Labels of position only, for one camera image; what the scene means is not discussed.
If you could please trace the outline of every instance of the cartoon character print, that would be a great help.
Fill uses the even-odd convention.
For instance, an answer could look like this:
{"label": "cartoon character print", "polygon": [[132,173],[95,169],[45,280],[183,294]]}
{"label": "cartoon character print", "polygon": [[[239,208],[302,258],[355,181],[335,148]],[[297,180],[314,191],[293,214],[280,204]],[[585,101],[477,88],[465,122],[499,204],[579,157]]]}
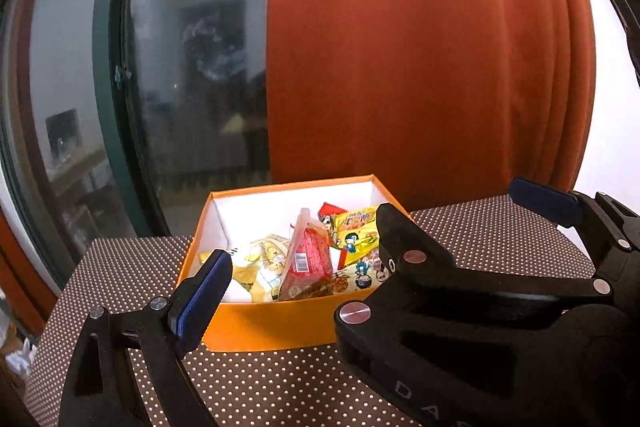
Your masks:
{"label": "cartoon character print", "polygon": [[329,234],[331,234],[331,216],[324,216],[322,218],[322,224],[326,227],[327,232],[329,232]]}
{"label": "cartoon character print", "polygon": [[356,241],[358,240],[358,234],[355,232],[348,233],[344,238],[344,249],[349,253],[356,253]]}
{"label": "cartoon character print", "polygon": [[378,282],[385,282],[389,277],[389,273],[385,269],[385,265],[382,264],[380,257],[377,257],[372,264],[373,270],[376,271],[376,280]]}
{"label": "cartoon character print", "polygon": [[369,263],[358,261],[356,264],[356,286],[361,290],[371,286],[371,277],[367,275],[368,270]]}

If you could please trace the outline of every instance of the barcode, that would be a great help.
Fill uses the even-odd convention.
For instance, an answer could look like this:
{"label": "barcode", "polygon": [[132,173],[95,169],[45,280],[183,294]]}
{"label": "barcode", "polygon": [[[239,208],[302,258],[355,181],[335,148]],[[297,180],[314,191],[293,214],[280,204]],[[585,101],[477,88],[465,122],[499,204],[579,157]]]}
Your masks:
{"label": "barcode", "polygon": [[308,272],[309,263],[306,260],[306,253],[300,252],[295,254],[293,262],[296,264],[296,272]]}

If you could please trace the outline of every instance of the orange curtain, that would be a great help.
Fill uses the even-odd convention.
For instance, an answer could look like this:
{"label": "orange curtain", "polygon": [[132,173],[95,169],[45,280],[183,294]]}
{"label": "orange curtain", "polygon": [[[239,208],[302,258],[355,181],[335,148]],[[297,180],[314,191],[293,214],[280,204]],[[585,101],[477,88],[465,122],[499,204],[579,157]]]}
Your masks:
{"label": "orange curtain", "polygon": [[275,182],[373,173],[408,209],[575,182],[589,0],[268,0]]}
{"label": "orange curtain", "polygon": [[40,335],[56,304],[56,296],[27,259],[1,211],[0,287],[24,326]]}

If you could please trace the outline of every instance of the orange box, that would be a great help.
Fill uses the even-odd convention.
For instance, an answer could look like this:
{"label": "orange box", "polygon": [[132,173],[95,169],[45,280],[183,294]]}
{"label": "orange box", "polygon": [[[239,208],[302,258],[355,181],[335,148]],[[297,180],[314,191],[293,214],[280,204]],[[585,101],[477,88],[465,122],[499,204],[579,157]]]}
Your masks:
{"label": "orange box", "polygon": [[[290,224],[295,224],[300,208],[309,208],[315,216],[325,201],[348,210],[388,202],[407,214],[373,175],[212,192],[177,284],[200,268],[200,252],[228,250],[268,233],[289,237]],[[365,298],[371,291],[300,301],[221,303],[202,340],[212,351],[330,344],[335,342],[335,309],[347,300]]]}

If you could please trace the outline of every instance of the polka dot tablecloth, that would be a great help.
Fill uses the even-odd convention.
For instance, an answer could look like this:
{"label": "polka dot tablecloth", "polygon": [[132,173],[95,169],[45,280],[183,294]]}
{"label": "polka dot tablecloth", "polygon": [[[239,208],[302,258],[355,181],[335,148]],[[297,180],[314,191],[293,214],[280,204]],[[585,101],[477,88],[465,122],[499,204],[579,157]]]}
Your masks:
{"label": "polka dot tablecloth", "polygon": [[[555,226],[508,196],[413,212],[415,221],[451,251],[459,267],[522,275],[590,277],[591,262]],[[79,264],[41,337],[25,403],[43,426],[58,423],[66,370],[87,313],[142,308],[170,295],[188,237],[99,239]],[[130,351],[151,422],[168,422],[142,352]],[[212,353],[204,344],[184,365],[219,425],[403,427],[416,422],[345,368],[335,345],[256,353]]]}

